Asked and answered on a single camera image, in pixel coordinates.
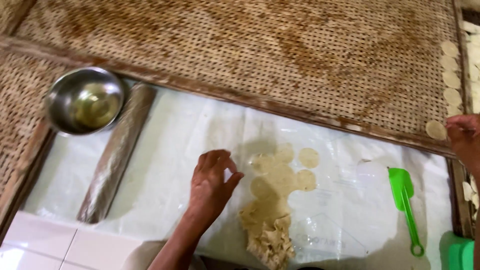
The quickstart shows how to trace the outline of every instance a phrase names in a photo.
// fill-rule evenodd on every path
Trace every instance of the plastic sheet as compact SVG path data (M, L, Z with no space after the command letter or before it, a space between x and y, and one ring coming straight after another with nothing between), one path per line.
M200 240L197 252L258 267L258 261L245 251L245 233L237 218L239 209L253 199L249 190L253 171L248 163L252 155L272 153L275 145L290 142L296 154L311 147L320 155L319 166L312 170L317 188L295 191L288 198L292 208L289 232L297 252L290 268L441 268L440 238L452 230L443 157L158 89L110 212L92 229L142 240L167 238L187 207L198 156L226 148L246 176ZM106 132L57 137L24 210L75 222L108 136ZM358 169L362 160L377 165ZM291 166L301 169L297 155ZM426 249L421 259L410 254L405 216L395 208L388 178L368 173L377 172L379 166L404 168L411 174L415 195L410 202Z

